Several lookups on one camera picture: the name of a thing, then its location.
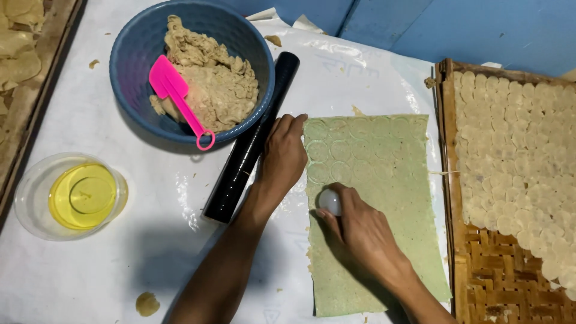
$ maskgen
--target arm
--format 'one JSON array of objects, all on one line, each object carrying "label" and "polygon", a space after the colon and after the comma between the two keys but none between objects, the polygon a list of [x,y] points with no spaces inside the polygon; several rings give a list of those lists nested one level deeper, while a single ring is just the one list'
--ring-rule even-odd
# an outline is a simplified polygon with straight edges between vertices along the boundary
[{"label": "arm", "polygon": [[418,324],[456,324],[422,284],[410,260],[400,251],[386,216],[360,199],[354,188],[333,183],[342,207],[340,220],[325,209],[316,213],[375,278],[393,293],[411,321]]},{"label": "arm", "polygon": [[300,140],[306,115],[284,115],[274,123],[262,171],[240,212],[202,261],[178,298],[169,324],[228,323],[250,275],[266,222],[298,181],[308,158]]}]

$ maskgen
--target wooden tray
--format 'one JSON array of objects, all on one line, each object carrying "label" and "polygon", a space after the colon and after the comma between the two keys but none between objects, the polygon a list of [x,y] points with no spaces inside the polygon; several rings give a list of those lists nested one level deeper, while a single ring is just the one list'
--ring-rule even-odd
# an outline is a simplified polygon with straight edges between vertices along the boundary
[{"label": "wooden tray", "polygon": [[8,114],[0,119],[6,138],[0,144],[0,230],[12,205],[16,185],[74,39],[87,0],[44,0],[46,21],[37,38],[40,73],[16,88],[0,93]]},{"label": "wooden tray", "polygon": [[[445,59],[436,64],[436,98],[442,168],[456,171],[454,71],[508,78],[520,84],[576,84],[521,71]],[[516,238],[464,224],[458,172],[444,177],[452,313],[458,323],[576,323],[576,303],[564,288],[551,289],[542,277],[542,260],[523,250]]]}]

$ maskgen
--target white plastic sheet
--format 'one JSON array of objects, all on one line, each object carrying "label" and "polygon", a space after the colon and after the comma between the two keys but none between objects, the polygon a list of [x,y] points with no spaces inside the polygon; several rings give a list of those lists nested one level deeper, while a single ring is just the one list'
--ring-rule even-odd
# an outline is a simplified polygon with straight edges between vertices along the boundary
[{"label": "white plastic sheet", "polygon": [[[60,152],[96,155],[127,179],[128,204],[109,226],[75,242],[38,239],[11,211],[0,236],[0,323],[160,323],[223,230],[199,215],[231,146],[199,155],[153,138],[123,117],[112,94],[108,57],[114,37],[155,2],[88,2],[28,163]],[[429,114],[427,162],[441,171],[433,95],[423,83],[432,63],[294,29],[278,18],[254,24],[282,40],[282,48],[269,44],[274,57],[290,51],[301,60],[281,114],[353,115],[351,105],[366,115]],[[94,59],[101,63],[91,70]],[[385,314],[312,316],[305,179],[272,215],[233,322],[361,323],[368,317],[368,323],[389,323]],[[430,188],[445,257],[441,176],[430,175]],[[135,301],[145,291],[155,293],[161,307],[142,318]]]}]

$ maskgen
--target blue bowl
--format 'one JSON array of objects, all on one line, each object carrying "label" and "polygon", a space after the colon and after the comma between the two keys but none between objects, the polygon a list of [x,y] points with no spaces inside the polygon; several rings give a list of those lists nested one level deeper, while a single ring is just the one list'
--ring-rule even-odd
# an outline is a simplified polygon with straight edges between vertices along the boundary
[{"label": "blue bowl", "polygon": [[[189,125],[158,115],[149,96],[154,94],[148,73],[158,56],[165,54],[168,16],[175,14],[185,28],[205,33],[228,48],[231,56],[250,61],[259,92],[254,111],[240,124],[216,134],[216,143],[240,135],[262,115],[274,90],[274,61],[264,38],[244,17],[218,1],[172,0],[152,6],[132,18],[118,34],[110,55],[110,82],[114,95],[128,116],[147,131],[167,140],[195,144]],[[210,143],[202,136],[200,143]]]}]

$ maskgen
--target plastic container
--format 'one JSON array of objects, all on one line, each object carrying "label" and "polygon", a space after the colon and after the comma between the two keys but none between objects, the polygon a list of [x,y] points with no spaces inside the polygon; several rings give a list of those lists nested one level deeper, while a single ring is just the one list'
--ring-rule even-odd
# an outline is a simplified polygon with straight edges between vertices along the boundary
[{"label": "plastic container", "polygon": [[[105,168],[105,174],[108,173],[113,178],[114,188],[110,202],[107,205],[107,216],[94,226],[81,229],[71,229],[63,226],[56,221],[49,209],[50,195],[54,195],[55,183],[62,179],[65,172],[80,167],[82,165],[95,165]],[[76,184],[70,183],[70,205],[73,206],[72,194]],[[104,161],[95,156],[84,153],[70,152],[60,153],[47,157],[46,159],[35,164],[28,170],[16,188],[14,210],[20,224],[35,236],[52,241],[77,240],[98,231],[102,226],[113,220],[126,205],[128,200],[128,185],[126,180],[116,170],[110,168]]]},{"label": "plastic container", "polygon": [[[215,143],[236,138],[250,128],[268,107],[274,90],[274,60],[260,32],[229,5],[216,0],[172,0],[138,13],[122,28],[110,54],[110,82],[126,114],[148,132],[170,141],[196,144],[196,136],[185,123],[158,115],[150,104],[154,92],[148,73],[154,62],[166,54],[164,36],[168,16],[175,14],[193,32],[213,37],[224,44],[231,56],[250,61],[258,80],[258,97],[252,113],[228,131],[216,134]],[[207,146],[210,136],[202,136]]]}]

